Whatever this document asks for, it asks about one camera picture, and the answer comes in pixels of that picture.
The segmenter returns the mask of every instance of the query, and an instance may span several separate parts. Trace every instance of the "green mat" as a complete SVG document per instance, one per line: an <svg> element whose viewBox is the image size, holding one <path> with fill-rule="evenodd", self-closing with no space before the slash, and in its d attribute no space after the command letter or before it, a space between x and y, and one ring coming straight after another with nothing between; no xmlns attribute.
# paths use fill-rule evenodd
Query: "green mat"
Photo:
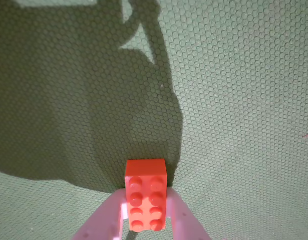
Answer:
<svg viewBox="0 0 308 240"><path fill-rule="evenodd" d="M0 240L70 239L145 158L213 240L308 240L308 0L0 0Z"/></svg>

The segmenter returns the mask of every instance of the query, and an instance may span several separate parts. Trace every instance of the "lego stud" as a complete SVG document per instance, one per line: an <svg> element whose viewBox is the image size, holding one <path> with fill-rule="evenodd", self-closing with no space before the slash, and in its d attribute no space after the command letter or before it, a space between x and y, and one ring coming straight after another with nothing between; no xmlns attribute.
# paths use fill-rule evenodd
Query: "lego stud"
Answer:
<svg viewBox="0 0 308 240"><path fill-rule="evenodd" d="M151 220L149 225L150 225L150 229L153 231L160 231L163 229L163 223L159 219Z"/></svg>
<svg viewBox="0 0 308 240"><path fill-rule="evenodd" d="M137 233L141 232L144 229L143 223L138 220L133 221L131 225L132 225L132 230Z"/></svg>
<svg viewBox="0 0 308 240"><path fill-rule="evenodd" d="M139 192L141 190L142 183L143 182L140 177L134 176L129 180L129 187L132 191Z"/></svg>
<svg viewBox="0 0 308 240"><path fill-rule="evenodd" d="M164 204L163 194L161 194L160 192L154 192L150 195L149 201L153 206L161 206Z"/></svg>
<svg viewBox="0 0 308 240"><path fill-rule="evenodd" d="M153 177L150 180L150 189L153 192L161 191L163 189L163 179L161 177Z"/></svg>
<svg viewBox="0 0 308 240"><path fill-rule="evenodd" d="M139 192L134 192L130 195L130 205L139 207L143 203L143 196Z"/></svg>
<svg viewBox="0 0 308 240"><path fill-rule="evenodd" d="M138 207L134 207L130 210L130 214L133 216L133 218L139 218L142 216L143 211Z"/></svg>
<svg viewBox="0 0 308 240"><path fill-rule="evenodd" d="M149 212L153 219L160 219L163 215L162 209L160 207L152 207Z"/></svg>

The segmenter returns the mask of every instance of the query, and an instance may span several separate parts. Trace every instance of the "red lego brick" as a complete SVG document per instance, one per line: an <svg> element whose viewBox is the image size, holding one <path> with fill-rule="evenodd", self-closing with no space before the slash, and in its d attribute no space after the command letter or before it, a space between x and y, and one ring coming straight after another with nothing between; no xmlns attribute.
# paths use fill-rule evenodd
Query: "red lego brick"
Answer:
<svg viewBox="0 0 308 240"><path fill-rule="evenodd" d="M165 229L167 173L164 159L127 160L125 172L129 228Z"/></svg>

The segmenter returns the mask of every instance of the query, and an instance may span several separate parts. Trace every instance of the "pink plastic arm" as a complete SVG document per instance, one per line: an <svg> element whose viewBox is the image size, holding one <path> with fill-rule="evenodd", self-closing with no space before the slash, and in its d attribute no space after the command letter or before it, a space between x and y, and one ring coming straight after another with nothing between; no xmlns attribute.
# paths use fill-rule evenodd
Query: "pink plastic arm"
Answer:
<svg viewBox="0 0 308 240"><path fill-rule="evenodd" d="M211 240L181 197L167 188L166 216L171 218L174 240ZM125 189L111 194L76 232L72 240L121 240L127 219Z"/></svg>

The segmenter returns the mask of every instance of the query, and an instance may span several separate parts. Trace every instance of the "green textured surface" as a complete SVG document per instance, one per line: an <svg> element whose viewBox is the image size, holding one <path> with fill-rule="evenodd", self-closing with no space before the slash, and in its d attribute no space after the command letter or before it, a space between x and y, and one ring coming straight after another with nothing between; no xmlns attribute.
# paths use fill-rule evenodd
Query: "green textured surface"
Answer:
<svg viewBox="0 0 308 240"><path fill-rule="evenodd" d="M128 158L213 240L308 240L308 0L44 2L0 0L0 240L70 239Z"/></svg>

